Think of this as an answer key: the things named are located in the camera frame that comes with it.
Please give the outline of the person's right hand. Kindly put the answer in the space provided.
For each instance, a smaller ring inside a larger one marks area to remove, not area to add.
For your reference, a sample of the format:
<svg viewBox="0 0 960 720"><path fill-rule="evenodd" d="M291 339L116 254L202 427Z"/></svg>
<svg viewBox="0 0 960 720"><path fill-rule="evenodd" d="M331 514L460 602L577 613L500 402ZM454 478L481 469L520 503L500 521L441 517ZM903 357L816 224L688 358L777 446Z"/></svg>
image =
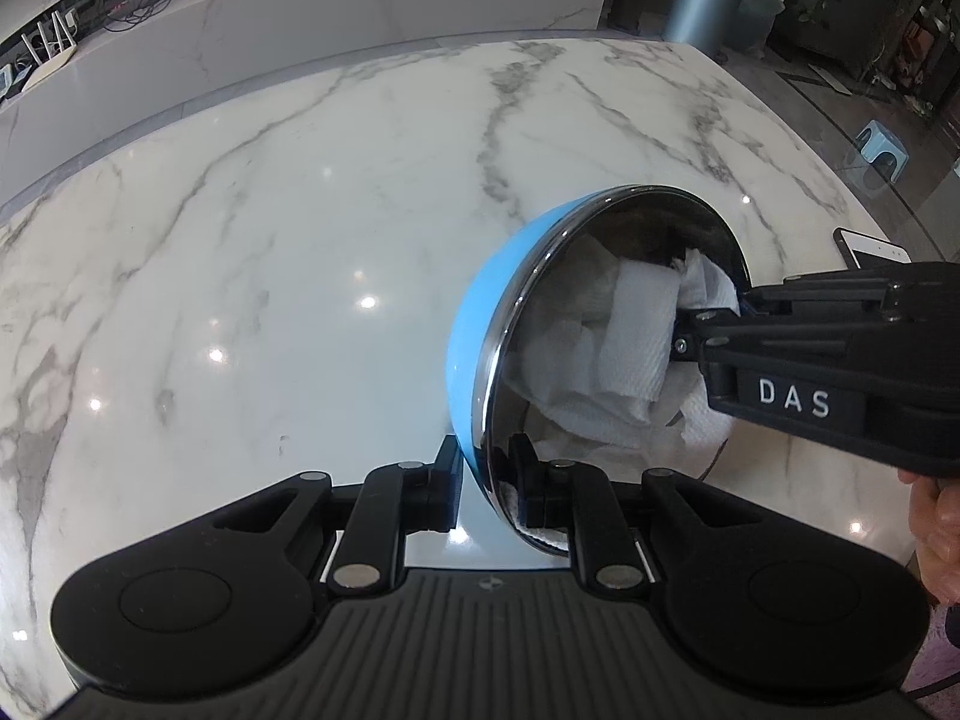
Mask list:
<svg viewBox="0 0 960 720"><path fill-rule="evenodd" d="M916 559L924 587L940 603L957 605L960 596L958 484L907 472L900 473L900 481L910 486L908 522L916 541Z"/></svg>

